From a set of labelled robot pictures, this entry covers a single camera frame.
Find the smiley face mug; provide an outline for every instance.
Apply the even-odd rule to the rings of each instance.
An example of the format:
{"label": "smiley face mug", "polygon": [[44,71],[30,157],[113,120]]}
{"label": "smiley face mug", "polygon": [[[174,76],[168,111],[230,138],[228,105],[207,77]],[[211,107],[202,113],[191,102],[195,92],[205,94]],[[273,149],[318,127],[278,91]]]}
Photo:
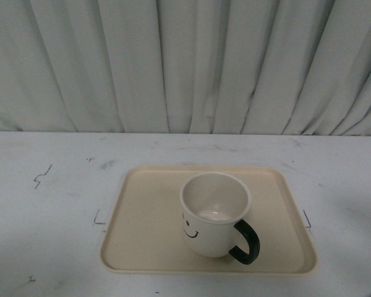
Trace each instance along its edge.
{"label": "smiley face mug", "polygon": [[[232,255],[251,264],[260,252],[260,240],[243,220],[252,198],[247,186],[235,176],[204,172],[190,178],[180,192],[183,234],[188,246],[206,257]],[[249,252],[237,246],[241,235]]]}

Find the table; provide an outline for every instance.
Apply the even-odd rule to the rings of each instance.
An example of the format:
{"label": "table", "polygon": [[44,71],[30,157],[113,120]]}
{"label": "table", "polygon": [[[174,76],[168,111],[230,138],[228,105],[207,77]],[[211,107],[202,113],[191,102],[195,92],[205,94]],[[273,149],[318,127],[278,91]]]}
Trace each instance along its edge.
{"label": "table", "polygon": [[[271,166],[318,254],[302,277],[121,275],[99,253],[140,165]],[[371,137],[0,132],[0,296],[371,296]]]}

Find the beige tray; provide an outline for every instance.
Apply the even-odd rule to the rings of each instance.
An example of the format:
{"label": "beige tray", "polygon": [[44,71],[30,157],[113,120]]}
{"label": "beige tray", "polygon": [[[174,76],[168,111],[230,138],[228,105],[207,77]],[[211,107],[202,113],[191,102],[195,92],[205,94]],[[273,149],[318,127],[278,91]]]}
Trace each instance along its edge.
{"label": "beige tray", "polygon": [[[222,171],[243,180],[252,193],[245,217],[257,232],[257,260],[243,265],[231,256],[207,258],[182,238],[179,192],[191,176]],[[287,184],[267,167],[144,166],[125,178],[102,248],[104,266],[116,273],[300,275],[317,257]]]}

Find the black handle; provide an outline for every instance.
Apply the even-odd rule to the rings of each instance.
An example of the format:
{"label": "black handle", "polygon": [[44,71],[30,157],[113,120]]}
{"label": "black handle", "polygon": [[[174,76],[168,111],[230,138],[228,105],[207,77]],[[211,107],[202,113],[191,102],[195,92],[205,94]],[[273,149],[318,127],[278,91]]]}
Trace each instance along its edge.
{"label": "black handle", "polygon": [[240,263],[249,265],[251,264],[260,253],[260,240],[248,223],[243,220],[240,220],[234,225],[235,229],[243,235],[246,239],[247,244],[249,245],[249,253],[245,253],[238,246],[233,247],[229,254],[233,256]]}

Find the curtain fold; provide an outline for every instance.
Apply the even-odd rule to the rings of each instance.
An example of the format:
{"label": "curtain fold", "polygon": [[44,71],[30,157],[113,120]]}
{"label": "curtain fold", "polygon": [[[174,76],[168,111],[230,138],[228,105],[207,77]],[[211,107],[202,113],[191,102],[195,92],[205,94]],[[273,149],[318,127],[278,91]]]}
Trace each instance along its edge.
{"label": "curtain fold", "polygon": [[371,135],[371,1],[0,0],[0,131]]}
{"label": "curtain fold", "polygon": [[[284,134],[320,134],[319,128],[329,134],[339,124],[357,94],[352,85],[365,77],[361,68],[370,64],[370,31],[371,1],[334,3]],[[359,64],[363,59],[369,61]]]}
{"label": "curtain fold", "polygon": [[99,0],[118,112],[126,132],[168,132],[155,1]]}

